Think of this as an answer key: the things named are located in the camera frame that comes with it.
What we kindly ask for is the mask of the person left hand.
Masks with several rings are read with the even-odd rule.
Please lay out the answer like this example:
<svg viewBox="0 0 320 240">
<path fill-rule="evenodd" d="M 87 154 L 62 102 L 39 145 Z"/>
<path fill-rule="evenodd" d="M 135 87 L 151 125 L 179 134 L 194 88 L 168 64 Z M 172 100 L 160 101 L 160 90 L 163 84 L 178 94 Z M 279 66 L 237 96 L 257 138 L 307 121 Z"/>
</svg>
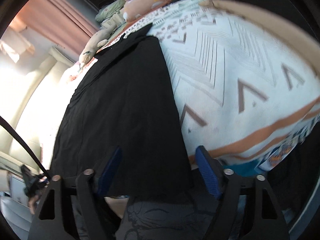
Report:
<svg viewBox="0 0 320 240">
<path fill-rule="evenodd" d="M 40 201 L 41 196 L 36 194 L 35 196 L 29 198 L 28 206 L 30 209 L 30 213 L 35 215 L 38 202 Z"/>
</svg>

